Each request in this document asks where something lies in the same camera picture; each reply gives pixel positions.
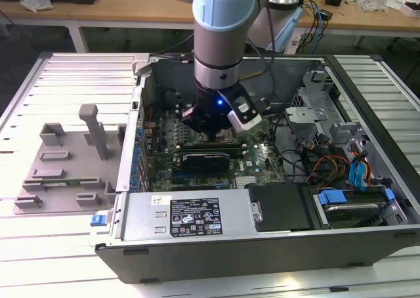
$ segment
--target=green circuit board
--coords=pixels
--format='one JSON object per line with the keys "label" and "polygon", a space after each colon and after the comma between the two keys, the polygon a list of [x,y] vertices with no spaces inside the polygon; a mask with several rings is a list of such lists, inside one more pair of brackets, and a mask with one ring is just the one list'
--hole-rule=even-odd
{"label": "green circuit board", "polygon": [[[255,178],[254,182],[285,180],[284,168],[269,141],[268,131],[272,126],[268,120],[238,135],[233,129],[221,131],[214,142],[184,125],[174,112],[166,111],[144,125],[151,192],[238,188],[236,179],[241,177]],[[205,148],[207,144],[217,144],[218,149],[196,148],[196,145]],[[213,175],[191,175],[182,170],[183,155],[208,152],[233,153],[229,170]]]}

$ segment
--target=warning label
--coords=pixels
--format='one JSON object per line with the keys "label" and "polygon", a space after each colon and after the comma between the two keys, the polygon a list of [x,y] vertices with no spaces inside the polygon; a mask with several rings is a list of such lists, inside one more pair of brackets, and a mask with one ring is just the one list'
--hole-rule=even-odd
{"label": "warning label", "polygon": [[172,237],[222,234],[218,198],[171,200]]}

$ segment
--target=floor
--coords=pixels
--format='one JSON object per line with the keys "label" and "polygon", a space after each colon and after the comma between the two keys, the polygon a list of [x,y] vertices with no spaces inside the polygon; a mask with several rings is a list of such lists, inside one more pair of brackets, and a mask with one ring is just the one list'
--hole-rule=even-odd
{"label": "floor", "polygon": [[[72,40],[62,27],[24,26],[22,32],[8,26],[10,36],[0,38],[0,114],[30,71],[39,52],[74,52]],[[125,40],[122,29],[85,28],[85,35],[92,53],[106,52],[158,52],[182,41],[191,31],[130,30]],[[378,54],[390,67],[405,79],[413,66],[420,61],[420,42],[414,39],[397,41],[391,51],[389,37],[367,37],[359,49],[353,47],[354,37],[325,35],[316,54]],[[192,41],[177,48],[176,52],[192,49]],[[420,67],[407,80],[408,86],[420,95]]]}

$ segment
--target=motherboard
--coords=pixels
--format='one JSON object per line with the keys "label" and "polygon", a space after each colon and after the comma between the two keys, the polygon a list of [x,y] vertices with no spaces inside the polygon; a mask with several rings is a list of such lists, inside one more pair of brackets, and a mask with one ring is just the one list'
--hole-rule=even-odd
{"label": "motherboard", "polygon": [[148,116],[142,130],[150,192],[222,190],[285,180],[266,119],[248,132],[237,134],[231,128],[209,140],[184,125],[179,111]]}

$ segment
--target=white paper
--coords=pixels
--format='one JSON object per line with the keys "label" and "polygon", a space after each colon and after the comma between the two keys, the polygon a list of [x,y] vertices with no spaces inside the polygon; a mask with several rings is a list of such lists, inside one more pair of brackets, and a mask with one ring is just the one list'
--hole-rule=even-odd
{"label": "white paper", "polygon": [[54,8],[50,0],[21,0],[20,4],[33,12]]}
{"label": "white paper", "polygon": [[400,10],[402,3],[400,3],[399,0],[387,0],[385,6]]}

